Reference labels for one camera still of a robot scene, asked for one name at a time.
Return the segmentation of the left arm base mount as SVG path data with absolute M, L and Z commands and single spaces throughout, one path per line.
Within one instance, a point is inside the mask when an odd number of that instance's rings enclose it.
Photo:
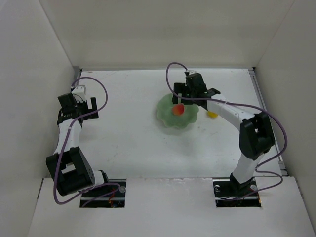
M 80 197 L 80 208 L 124 208 L 126 195 L 126 179 L 110 179 L 112 183 L 120 184 L 107 185 L 95 188 L 84 193 Z

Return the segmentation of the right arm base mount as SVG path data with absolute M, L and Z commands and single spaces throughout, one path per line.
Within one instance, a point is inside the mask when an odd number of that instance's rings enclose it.
M 216 207 L 261 207 L 255 178 L 242 188 L 236 188 L 230 179 L 213 180 Z

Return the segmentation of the left aluminium table rail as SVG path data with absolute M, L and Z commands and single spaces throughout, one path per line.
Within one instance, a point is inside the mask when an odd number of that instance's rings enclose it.
M 81 73 L 82 73 L 82 68 L 79 66 L 73 66 L 73 70 L 74 70 L 73 82 L 75 82 L 78 78 L 80 78 Z

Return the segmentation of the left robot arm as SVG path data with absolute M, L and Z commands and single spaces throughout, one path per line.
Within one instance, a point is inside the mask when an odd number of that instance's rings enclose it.
M 68 93 L 58 97 L 61 109 L 58 113 L 59 140 L 53 155 L 46 158 L 46 166 L 52 178 L 55 177 L 58 159 L 61 158 L 57 191 L 66 196 L 83 189 L 108 183 L 102 170 L 93 170 L 79 148 L 79 137 L 83 122 L 99 118 L 96 98 L 90 98 L 92 108 L 88 107 L 84 96 Z

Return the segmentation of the red orange fake peach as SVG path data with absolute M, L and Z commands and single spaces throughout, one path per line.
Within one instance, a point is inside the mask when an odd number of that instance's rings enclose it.
M 172 107 L 171 110 L 175 116 L 181 116 L 185 111 L 185 107 L 183 104 L 176 104 Z

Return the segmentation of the yellow fake pear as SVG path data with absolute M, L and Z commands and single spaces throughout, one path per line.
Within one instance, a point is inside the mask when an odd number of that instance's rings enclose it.
M 211 111 L 208 111 L 207 112 L 208 116 L 212 119 L 215 119 L 218 117 L 218 114 L 217 113 L 214 113 L 214 112 L 211 112 Z

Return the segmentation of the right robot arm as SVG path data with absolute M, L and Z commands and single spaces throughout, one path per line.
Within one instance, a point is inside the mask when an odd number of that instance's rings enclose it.
M 197 105 L 221 116 L 239 131 L 240 158 L 230 174 L 230 194 L 236 198 L 247 189 L 253 173 L 264 154 L 275 145 L 269 114 L 258 108 L 258 113 L 244 110 L 243 104 L 229 102 L 215 88 L 208 89 L 200 73 L 186 72 L 185 82 L 168 86 L 173 93 L 172 103 L 178 101 L 185 105 Z

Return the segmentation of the green wavy fruit bowl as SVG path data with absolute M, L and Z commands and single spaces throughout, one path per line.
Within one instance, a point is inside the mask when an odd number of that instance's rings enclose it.
M 171 93 L 166 94 L 158 101 L 156 111 L 157 119 L 160 120 L 167 128 L 184 129 L 189 124 L 195 123 L 199 112 L 198 106 L 184 105 L 184 113 L 181 116 L 175 116 L 171 110 L 174 106 L 171 102 L 172 96 L 173 94 Z

